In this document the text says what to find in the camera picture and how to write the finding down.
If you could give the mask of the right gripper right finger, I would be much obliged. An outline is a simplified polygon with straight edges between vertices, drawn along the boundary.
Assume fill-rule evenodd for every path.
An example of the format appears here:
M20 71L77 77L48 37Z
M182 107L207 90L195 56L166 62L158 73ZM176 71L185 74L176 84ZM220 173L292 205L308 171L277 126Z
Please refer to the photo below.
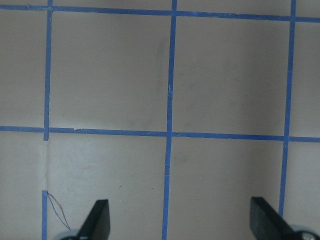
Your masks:
M249 226L256 240L289 240L295 234L263 197L250 199Z

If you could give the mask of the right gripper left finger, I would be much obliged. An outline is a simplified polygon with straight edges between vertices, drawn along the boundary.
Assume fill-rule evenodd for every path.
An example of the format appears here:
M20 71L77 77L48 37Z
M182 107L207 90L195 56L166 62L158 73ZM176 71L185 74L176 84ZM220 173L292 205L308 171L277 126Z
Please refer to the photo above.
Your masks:
M78 240L108 240L111 232L110 208L107 199L97 200L80 230Z

